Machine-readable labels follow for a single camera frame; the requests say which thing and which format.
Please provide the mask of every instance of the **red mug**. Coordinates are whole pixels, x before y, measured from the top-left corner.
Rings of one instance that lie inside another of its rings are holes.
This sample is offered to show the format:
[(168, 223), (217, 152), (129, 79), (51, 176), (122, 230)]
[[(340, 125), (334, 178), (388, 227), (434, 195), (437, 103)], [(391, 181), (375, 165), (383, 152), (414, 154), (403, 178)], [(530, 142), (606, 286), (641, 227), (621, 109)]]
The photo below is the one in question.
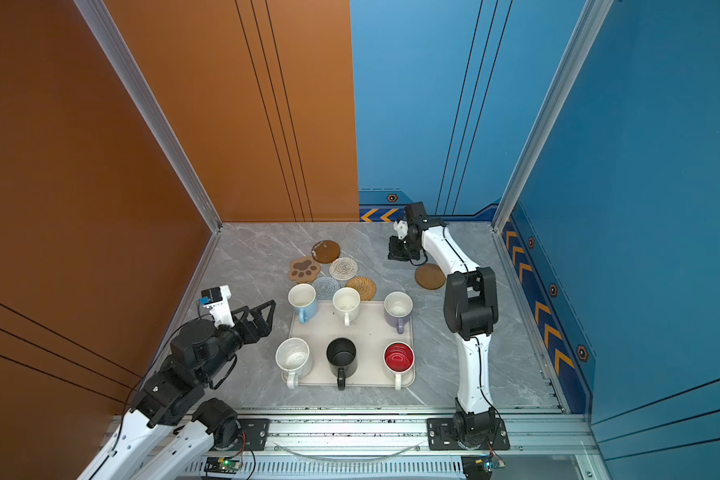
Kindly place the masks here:
[(393, 342), (384, 349), (384, 365), (387, 375), (394, 380), (395, 390), (402, 388), (403, 377), (408, 383), (413, 375), (413, 363), (413, 349), (407, 343)]

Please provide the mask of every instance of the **brown wall panel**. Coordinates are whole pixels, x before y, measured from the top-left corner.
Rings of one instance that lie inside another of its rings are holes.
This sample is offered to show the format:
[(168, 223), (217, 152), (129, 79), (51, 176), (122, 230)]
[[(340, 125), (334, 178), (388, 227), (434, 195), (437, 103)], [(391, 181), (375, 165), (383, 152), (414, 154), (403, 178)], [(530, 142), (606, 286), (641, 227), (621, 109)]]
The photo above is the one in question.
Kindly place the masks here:
[(348, 1), (106, 6), (222, 220), (357, 219)]
[[(74, 3), (0, 0), (0, 302), (140, 375), (209, 236)], [(3, 307), (0, 328), (138, 380)], [(129, 390), (4, 332), (0, 354)], [(75, 478), (120, 408), (0, 359), (0, 478)]]

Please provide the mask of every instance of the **beige tray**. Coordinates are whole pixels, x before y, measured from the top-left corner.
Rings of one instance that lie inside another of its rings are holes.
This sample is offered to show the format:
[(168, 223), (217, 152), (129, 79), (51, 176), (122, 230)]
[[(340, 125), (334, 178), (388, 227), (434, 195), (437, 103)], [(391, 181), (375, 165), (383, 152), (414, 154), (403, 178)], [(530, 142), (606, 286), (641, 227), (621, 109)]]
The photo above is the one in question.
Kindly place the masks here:
[[(301, 379), (301, 385), (336, 385), (336, 376), (331, 372), (326, 356), (328, 344), (344, 336), (355, 343), (358, 353), (358, 369), (347, 378), (347, 386), (390, 386), (390, 379), (384, 369), (384, 349), (392, 342), (405, 342), (414, 349), (413, 321), (405, 324), (405, 331), (399, 334), (384, 319), (384, 302), (360, 302), (360, 315), (349, 326), (334, 313), (333, 302), (319, 300), (317, 313), (307, 323), (300, 323), (298, 315), (291, 321), (290, 337), (297, 336), (309, 345), (309, 354), (313, 356), (312, 370)], [(413, 366), (410, 381), (402, 386), (410, 386), (416, 378), (416, 365)]]

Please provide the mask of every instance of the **black mug handle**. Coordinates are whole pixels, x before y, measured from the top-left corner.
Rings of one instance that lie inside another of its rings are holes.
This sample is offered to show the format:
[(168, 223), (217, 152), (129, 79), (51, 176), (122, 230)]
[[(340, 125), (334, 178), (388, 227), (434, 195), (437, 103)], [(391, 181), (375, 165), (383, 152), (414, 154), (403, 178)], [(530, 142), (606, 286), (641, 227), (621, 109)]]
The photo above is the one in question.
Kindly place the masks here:
[(338, 384), (339, 390), (343, 390), (347, 384), (347, 377), (344, 375), (344, 367), (343, 366), (340, 366), (338, 368), (338, 378), (336, 379), (336, 383)]

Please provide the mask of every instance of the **black mounting plate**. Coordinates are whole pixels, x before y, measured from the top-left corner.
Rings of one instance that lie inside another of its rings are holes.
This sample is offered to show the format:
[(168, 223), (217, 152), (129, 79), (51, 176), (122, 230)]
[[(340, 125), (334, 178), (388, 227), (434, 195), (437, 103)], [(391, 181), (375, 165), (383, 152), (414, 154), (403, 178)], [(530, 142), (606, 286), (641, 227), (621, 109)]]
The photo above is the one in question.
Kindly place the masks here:
[[(489, 438), (476, 448), (477, 450), (490, 450), (488, 441), (492, 442), (490, 447), (493, 447), (493, 450), (509, 450), (509, 436), (506, 435), (507, 427), (504, 425), (504, 420), (499, 419), (498, 422), (496, 439)], [(427, 433), (430, 450), (467, 450), (458, 444), (456, 428), (452, 418), (427, 418)]]
[[(266, 439), (269, 435), (269, 418), (238, 418), (240, 424), (240, 436), (246, 433), (246, 450), (260, 452), (264, 449)], [(214, 448), (219, 452), (237, 452), (242, 447), (242, 439), (235, 438), (235, 441), (223, 450)]]

